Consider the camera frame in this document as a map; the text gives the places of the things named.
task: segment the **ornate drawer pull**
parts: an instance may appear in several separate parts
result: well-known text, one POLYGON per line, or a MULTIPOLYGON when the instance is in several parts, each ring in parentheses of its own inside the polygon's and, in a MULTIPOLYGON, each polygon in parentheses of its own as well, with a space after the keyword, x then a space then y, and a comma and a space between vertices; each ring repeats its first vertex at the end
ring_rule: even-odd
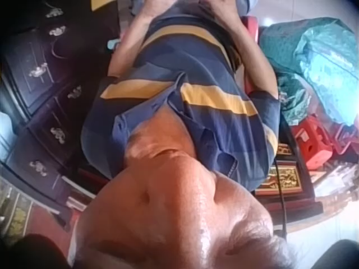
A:
POLYGON ((65 32, 66 26, 57 27, 49 32, 49 35, 59 36, 65 32))
POLYGON ((49 13, 46 14, 46 18, 61 16, 63 11, 61 8, 52 8, 49 13))
POLYGON ((76 99, 79 98, 81 95, 81 86, 78 86, 76 88, 74 88, 68 95, 67 98, 68 99, 76 99))
POLYGON ((29 166, 34 168, 42 177, 47 176, 46 167, 40 161, 31 161, 29 162, 29 166))
POLYGON ((34 70, 29 73, 29 77, 40 77, 47 71, 47 63, 43 63, 41 66, 36 66, 34 70))
POLYGON ((54 135, 55 139, 57 139, 61 145, 65 144, 66 136, 65 133, 60 128, 52 127, 50 129, 50 132, 54 135))

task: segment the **red stool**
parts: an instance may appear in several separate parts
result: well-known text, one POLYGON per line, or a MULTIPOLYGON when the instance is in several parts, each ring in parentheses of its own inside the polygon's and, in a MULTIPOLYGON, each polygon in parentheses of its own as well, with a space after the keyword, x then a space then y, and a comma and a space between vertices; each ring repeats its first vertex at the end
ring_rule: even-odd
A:
POLYGON ((298 126, 293 126, 292 132, 308 170, 319 168, 332 156, 332 144, 317 118, 308 116, 298 126))

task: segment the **striped polo shirt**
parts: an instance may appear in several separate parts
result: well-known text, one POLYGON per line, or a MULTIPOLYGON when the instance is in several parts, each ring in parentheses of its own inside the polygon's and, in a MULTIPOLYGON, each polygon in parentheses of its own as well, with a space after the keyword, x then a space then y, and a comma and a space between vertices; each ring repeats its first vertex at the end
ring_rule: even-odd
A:
POLYGON ((100 84, 81 135, 89 163, 115 177, 131 132, 168 104, 207 169, 249 191, 257 188, 277 150, 280 103, 264 91, 247 96, 237 86, 237 55, 227 32, 212 21, 176 17, 153 24, 132 70, 100 84))

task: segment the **floor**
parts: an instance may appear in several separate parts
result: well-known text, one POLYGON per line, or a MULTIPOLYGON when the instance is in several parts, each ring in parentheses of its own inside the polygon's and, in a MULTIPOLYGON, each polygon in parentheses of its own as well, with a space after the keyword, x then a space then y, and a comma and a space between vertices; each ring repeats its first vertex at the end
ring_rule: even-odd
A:
MULTIPOLYGON (((315 17, 341 19, 359 36, 359 14, 346 0, 259 0, 250 15, 260 25, 315 17)), ((335 242, 352 239, 359 242, 359 202, 350 203, 339 215, 310 228, 288 234, 288 242, 297 258, 297 269, 309 269, 335 242)))
POLYGON ((309 269, 335 242, 359 242, 359 201, 351 202, 337 216, 307 229, 288 234, 287 240, 297 260, 297 269, 309 269))

